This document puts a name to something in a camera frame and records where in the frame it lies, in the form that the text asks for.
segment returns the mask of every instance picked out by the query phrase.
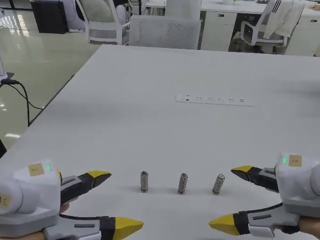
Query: white cabinet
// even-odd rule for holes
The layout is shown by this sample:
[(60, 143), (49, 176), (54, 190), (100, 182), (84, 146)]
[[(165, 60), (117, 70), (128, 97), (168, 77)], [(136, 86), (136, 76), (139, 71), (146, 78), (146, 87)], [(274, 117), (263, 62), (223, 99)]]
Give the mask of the white cabinet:
[(211, 12), (206, 13), (201, 50), (228, 51), (237, 13)]
[(320, 43), (320, 18), (301, 17), (285, 55), (313, 56)]

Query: coil spring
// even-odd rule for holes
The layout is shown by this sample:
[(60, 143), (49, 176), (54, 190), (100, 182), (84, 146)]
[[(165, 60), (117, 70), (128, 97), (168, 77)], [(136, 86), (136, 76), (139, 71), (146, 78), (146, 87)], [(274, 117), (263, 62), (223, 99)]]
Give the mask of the coil spring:
[(146, 171), (142, 171), (140, 174), (140, 183), (141, 183), (141, 192), (148, 192), (148, 173)]
[(186, 173), (182, 173), (179, 181), (178, 194), (180, 195), (185, 194), (187, 181), (188, 181), (188, 175)]
[(214, 186), (213, 186), (213, 188), (212, 188), (212, 193), (213, 193), (214, 195), (218, 195), (218, 194), (220, 193), (220, 190), (221, 190), (221, 187), (222, 187), (222, 184), (224, 183), (224, 181), (225, 181), (225, 176), (220, 173), (220, 174), (216, 177)]

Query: tiled floor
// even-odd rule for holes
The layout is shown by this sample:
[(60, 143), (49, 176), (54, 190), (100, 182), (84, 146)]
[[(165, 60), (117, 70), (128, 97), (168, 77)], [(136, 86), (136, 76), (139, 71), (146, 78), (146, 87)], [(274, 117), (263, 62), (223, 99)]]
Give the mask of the tiled floor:
[[(24, 84), (30, 102), (43, 107), (98, 49), (84, 33), (39, 34), (31, 11), (0, 16), (0, 57), (13, 79)], [(39, 110), (33, 108), (31, 118)], [(9, 148), (27, 129), (25, 100), (12, 88), (0, 89), (0, 139)]]

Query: sticker label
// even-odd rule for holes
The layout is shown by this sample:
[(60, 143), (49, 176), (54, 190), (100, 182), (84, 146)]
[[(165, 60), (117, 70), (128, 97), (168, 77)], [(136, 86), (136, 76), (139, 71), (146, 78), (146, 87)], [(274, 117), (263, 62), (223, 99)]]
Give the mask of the sticker label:
[(0, 208), (7, 209), (10, 205), (11, 197), (6, 194), (0, 194)]
[(302, 167), (302, 156), (301, 155), (290, 155), (289, 156), (289, 167)]
[(36, 163), (36, 164), (29, 165), (29, 173), (30, 173), (30, 177), (34, 177), (34, 176), (45, 174), (45, 170), (42, 167), (41, 163)]

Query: white office chair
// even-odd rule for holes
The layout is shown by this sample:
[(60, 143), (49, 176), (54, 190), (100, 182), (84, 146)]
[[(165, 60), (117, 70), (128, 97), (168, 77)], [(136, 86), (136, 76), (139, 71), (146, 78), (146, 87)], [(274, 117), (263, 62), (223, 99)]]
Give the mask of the white office chair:
[(186, 20), (199, 20), (202, 0), (167, 0), (165, 16)]
[(200, 20), (136, 15), (130, 22), (130, 46), (194, 50), (198, 48)]
[(244, 42), (250, 46), (284, 47), (287, 45), (288, 38), (286, 36), (273, 33), (269, 39), (263, 37), (273, 6), (274, 1), (269, 1), (255, 26), (247, 21), (241, 23), (240, 38)]
[(76, 0), (85, 21), (88, 42), (127, 45), (130, 22), (120, 23), (113, 0)]

